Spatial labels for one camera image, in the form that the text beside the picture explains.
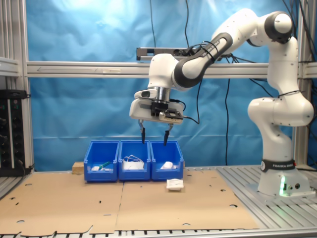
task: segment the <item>plastic storage bin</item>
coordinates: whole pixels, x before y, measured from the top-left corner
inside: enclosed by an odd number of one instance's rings
[[[120,141],[92,141],[84,160],[84,175],[87,182],[117,181],[118,179],[118,152]],[[112,171],[91,171],[93,166],[105,166]]]
[[[134,155],[144,162],[143,170],[124,170],[123,159],[126,156]],[[148,140],[142,141],[125,140],[121,141],[119,161],[118,161],[119,180],[150,180],[151,178],[151,156],[150,143]]]
[[[161,181],[167,179],[182,179],[184,158],[177,141],[151,141],[152,179]],[[165,162],[172,162],[176,169],[161,170]]]

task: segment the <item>table surface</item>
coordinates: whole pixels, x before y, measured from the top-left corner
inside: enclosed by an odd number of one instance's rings
[[[104,238],[104,237],[317,237],[317,198],[297,199],[264,205],[246,189],[248,184],[260,180],[260,166],[187,167],[189,171],[216,170],[228,183],[236,196],[257,222],[257,230],[172,230],[172,231],[116,231],[114,234],[54,234],[42,238]],[[317,173],[302,171],[311,182],[317,181]],[[0,178],[0,198],[20,177]],[[0,235],[0,238],[19,238],[16,235]]]

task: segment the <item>green light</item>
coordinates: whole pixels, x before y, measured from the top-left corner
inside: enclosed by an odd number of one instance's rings
[[[281,179],[281,186],[280,186],[280,189],[279,189],[279,195],[280,195],[280,196],[283,195],[283,192],[284,192],[284,184],[285,184],[285,176],[283,176],[282,179]]]

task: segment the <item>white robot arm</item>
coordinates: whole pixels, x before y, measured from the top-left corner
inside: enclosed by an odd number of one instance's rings
[[[182,105],[169,101],[171,89],[187,91],[194,87],[201,82],[211,64],[245,41],[252,46],[268,45],[267,81],[280,96],[254,99],[248,107],[249,117],[263,137],[263,174],[259,191],[269,196],[313,194],[307,178],[295,169],[291,139],[279,128],[280,125],[307,125],[314,115],[311,103],[298,88],[298,45],[297,40],[291,37],[291,31],[292,21],[285,12],[257,17],[253,11],[242,9],[221,24],[211,41],[194,55],[180,61],[170,54],[154,56],[150,64],[148,89],[134,95],[130,108],[130,117],[139,120],[142,140],[145,138],[143,120],[169,123],[165,144],[173,124],[183,122]]]

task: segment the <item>blue backdrop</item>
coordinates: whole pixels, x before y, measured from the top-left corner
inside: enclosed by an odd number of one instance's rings
[[[157,47],[186,47],[185,0],[153,0]],[[210,40],[215,29],[242,8],[258,16],[286,10],[276,0],[189,0],[189,44]],[[153,47],[149,0],[27,0],[29,60],[135,62],[137,47]],[[267,47],[245,43],[234,54],[268,61]],[[205,79],[199,109],[201,124],[184,121],[170,139],[177,140],[186,166],[224,165],[227,79]],[[69,170],[82,161],[91,140],[140,139],[129,108],[146,79],[30,78],[35,168]],[[272,94],[277,91],[262,85]],[[196,118],[197,87],[173,91]],[[248,104],[266,96],[248,79],[232,79],[228,96],[230,165],[259,164],[262,138],[247,114]],[[166,125],[146,123],[147,139],[162,140]],[[291,128],[286,128],[291,135]]]

